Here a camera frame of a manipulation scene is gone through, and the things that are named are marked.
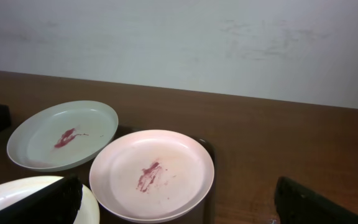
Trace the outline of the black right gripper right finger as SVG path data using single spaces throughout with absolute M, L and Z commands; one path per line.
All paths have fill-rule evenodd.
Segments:
M 274 204 L 281 224 L 358 224 L 358 215 L 288 177 L 279 177 Z

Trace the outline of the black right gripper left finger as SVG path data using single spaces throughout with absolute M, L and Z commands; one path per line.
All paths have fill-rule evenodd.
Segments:
M 73 223 L 81 207 L 83 184 L 66 176 L 0 210 L 0 224 Z

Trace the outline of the pale green plate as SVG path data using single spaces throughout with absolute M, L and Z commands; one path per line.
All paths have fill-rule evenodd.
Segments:
M 56 172 L 95 158 L 114 138 L 119 119 L 97 101 L 71 101 L 38 112 L 7 143 L 10 160 L 26 169 Z

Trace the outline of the cream white plate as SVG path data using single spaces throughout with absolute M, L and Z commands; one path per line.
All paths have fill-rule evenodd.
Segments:
M 60 180 L 61 176 L 41 175 L 0 184 L 0 210 Z M 74 224 L 99 224 L 99 205 L 92 191 L 83 186 L 81 207 Z

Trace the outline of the pale pink plate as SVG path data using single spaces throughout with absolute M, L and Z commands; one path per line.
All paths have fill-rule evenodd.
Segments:
M 89 172 L 97 201 L 135 223 L 183 216 L 207 196 L 213 181 L 213 160 L 200 143 L 158 129 L 114 140 L 96 156 Z

